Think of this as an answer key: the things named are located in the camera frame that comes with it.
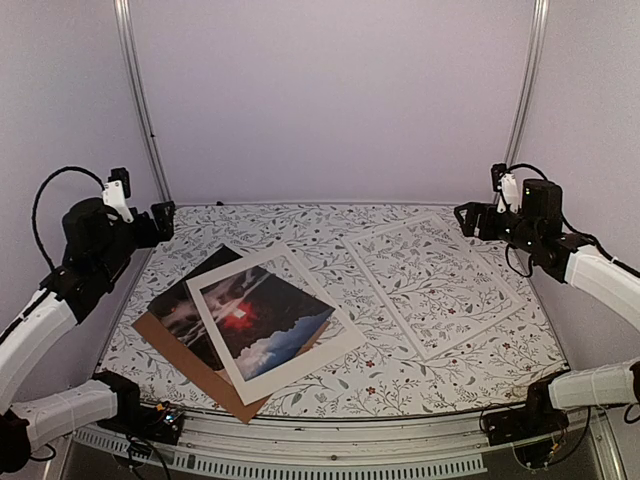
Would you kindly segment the white mat board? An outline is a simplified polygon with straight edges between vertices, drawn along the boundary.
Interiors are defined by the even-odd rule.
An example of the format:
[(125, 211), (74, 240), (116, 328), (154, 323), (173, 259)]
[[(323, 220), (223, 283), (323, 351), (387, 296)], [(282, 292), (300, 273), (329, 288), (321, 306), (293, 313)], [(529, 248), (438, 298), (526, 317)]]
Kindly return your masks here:
[(244, 404), (365, 342), (354, 321), (283, 243), (199, 274), (187, 286)]

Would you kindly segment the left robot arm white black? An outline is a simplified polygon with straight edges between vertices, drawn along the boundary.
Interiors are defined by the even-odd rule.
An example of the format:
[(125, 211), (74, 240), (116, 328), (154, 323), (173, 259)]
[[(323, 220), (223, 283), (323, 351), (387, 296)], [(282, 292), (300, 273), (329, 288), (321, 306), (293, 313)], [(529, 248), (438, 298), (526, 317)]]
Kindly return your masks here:
[(15, 473), (38, 461), (36, 451), (79, 427), (101, 422), (148, 443), (173, 440), (167, 404), (140, 403), (138, 385), (123, 376), (99, 372), (82, 385), (36, 401), (14, 397), (28, 374), (68, 332), (86, 320), (113, 292), (132, 255), (170, 240), (175, 205), (156, 203), (149, 212), (128, 206), (126, 168), (115, 168), (98, 197), (73, 205), (62, 218), (66, 246), (17, 317), (1, 333), (1, 471)]

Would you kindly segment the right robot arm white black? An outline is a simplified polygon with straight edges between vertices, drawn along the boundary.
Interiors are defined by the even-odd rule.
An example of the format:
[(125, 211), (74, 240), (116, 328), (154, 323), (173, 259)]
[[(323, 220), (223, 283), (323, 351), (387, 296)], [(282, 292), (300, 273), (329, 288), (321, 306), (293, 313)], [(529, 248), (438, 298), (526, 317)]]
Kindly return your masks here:
[[(514, 166), (491, 168), (493, 203), (468, 202), (455, 207), (464, 236), (502, 241), (527, 254), (527, 267), (540, 267), (556, 281), (580, 290), (631, 326), (639, 325), (639, 273), (604, 250), (599, 240), (566, 220), (562, 188), (541, 170), (517, 181)], [(580, 407), (634, 405), (639, 401), (639, 361), (631, 359), (588, 370), (551, 374), (531, 384), (515, 423), (537, 436), (567, 410)]]

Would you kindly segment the dark red blue photo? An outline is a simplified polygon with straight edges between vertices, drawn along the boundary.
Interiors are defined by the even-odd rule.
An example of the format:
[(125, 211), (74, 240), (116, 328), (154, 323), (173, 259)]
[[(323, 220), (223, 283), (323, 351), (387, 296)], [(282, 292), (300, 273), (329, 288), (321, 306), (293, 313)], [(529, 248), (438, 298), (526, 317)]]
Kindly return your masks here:
[[(214, 371), (223, 363), (198, 312), (187, 281), (240, 258), (221, 247), (183, 280), (151, 301), (148, 311)], [(248, 381), (294, 358), (331, 318), (334, 308), (305, 291), (303, 280), (282, 276), (287, 259), (254, 266), (202, 290), (227, 349)]]

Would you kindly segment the brown cardboard backing board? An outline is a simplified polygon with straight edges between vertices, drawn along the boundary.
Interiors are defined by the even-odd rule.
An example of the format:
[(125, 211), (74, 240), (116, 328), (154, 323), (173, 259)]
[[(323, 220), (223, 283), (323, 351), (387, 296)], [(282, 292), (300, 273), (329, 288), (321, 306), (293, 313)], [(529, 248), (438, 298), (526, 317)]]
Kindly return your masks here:
[(248, 424), (270, 398), (270, 395), (262, 395), (257, 401), (245, 405), (235, 386), (224, 378), (221, 371), (214, 371), (200, 360), (152, 313), (144, 313), (133, 323), (133, 327), (191, 383), (242, 423)]

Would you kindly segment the left aluminium corner post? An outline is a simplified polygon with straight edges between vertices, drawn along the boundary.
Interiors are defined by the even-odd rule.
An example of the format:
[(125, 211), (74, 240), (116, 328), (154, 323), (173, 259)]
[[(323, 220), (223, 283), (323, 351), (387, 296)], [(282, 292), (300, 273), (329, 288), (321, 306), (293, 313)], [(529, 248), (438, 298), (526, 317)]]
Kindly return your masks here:
[(134, 35), (131, 5), (127, 0), (115, 0), (113, 5), (122, 56), (129, 79), (134, 109), (138, 118), (143, 144), (150, 164), (151, 175), (160, 199), (162, 201), (170, 201), (172, 199), (170, 186), (162, 163), (160, 149), (157, 143), (157, 135), (153, 126), (144, 88)]

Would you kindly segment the aluminium corner post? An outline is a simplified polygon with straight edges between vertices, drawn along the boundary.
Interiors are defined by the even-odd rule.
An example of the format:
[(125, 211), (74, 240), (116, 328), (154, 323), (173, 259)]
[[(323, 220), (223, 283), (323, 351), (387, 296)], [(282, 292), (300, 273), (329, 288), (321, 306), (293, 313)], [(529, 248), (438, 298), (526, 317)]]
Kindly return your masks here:
[(511, 166), (516, 163), (523, 139), (544, 49), (549, 6), (549, 0), (535, 0), (533, 4), (533, 14), (526, 51), (524, 73), (514, 120), (504, 155), (504, 162), (507, 166)]
[(150, 164), (151, 175), (160, 199), (162, 201), (170, 201), (172, 199), (170, 186), (162, 163), (160, 149), (157, 143), (157, 135), (153, 126), (144, 88), (134, 35), (131, 5), (127, 0), (115, 0), (113, 5), (122, 56), (129, 79), (134, 109), (138, 118), (143, 144)]

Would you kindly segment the white picture frame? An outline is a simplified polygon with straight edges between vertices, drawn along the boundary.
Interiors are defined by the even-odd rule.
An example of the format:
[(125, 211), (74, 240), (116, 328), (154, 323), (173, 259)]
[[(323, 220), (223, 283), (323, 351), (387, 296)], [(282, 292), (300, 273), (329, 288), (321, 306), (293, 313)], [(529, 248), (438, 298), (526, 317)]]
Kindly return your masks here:
[(424, 360), (473, 339), (525, 305), (435, 213), (367, 228), (343, 243)]

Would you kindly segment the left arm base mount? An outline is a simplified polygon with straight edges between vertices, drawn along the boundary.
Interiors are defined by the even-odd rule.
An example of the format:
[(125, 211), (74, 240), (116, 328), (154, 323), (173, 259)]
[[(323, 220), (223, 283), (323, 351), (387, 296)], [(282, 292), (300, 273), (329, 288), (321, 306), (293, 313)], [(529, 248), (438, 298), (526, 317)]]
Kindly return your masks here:
[(99, 427), (148, 441), (178, 444), (184, 425), (183, 412), (179, 408), (169, 401), (155, 406), (143, 405), (139, 386), (114, 372), (95, 373), (92, 380), (106, 384), (117, 397), (116, 415), (99, 420)]

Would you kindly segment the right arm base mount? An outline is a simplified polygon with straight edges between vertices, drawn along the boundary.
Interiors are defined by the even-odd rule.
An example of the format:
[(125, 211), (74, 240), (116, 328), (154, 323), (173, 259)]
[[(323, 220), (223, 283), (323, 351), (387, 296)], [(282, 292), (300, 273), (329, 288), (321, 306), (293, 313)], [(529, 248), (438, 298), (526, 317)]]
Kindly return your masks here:
[(524, 441), (556, 431), (560, 433), (558, 439), (546, 440), (542, 446), (525, 445), (515, 449), (516, 460), (529, 470), (547, 469), (565, 462), (578, 450), (589, 431), (590, 407), (578, 440), (570, 450), (565, 449), (569, 418), (564, 411), (552, 406), (549, 393), (549, 386), (559, 376), (560, 373), (550, 374), (529, 385), (522, 407), (505, 405), (505, 410), (494, 413), (486, 413), (485, 407), (479, 416), (479, 429), (490, 446)]

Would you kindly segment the right aluminium corner post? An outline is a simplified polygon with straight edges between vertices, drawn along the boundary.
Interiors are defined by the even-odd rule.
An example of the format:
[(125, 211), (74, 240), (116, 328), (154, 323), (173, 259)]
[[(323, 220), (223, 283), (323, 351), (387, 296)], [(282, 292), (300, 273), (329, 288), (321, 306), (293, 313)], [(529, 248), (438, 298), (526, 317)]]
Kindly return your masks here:
[(507, 166), (511, 166), (516, 163), (523, 139), (544, 49), (549, 6), (549, 0), (535, 0), (533, 4), (533, 14), (526, 51), (524, 73), (514, 120), (504, 155), (504, 162)]

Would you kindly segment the aluminium front rail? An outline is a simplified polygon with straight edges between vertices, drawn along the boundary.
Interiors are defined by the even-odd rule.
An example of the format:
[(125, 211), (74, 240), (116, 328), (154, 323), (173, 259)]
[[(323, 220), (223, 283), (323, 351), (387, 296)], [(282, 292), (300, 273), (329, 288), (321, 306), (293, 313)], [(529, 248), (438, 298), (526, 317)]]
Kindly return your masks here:
[(493, 445), (486, 412), (303, 421), (189, 411), (174, 446), (148, 455), (85, 427), (61, 442), (51, 479), (626, 479), (609, 419), (569, 415), (563, 432)]

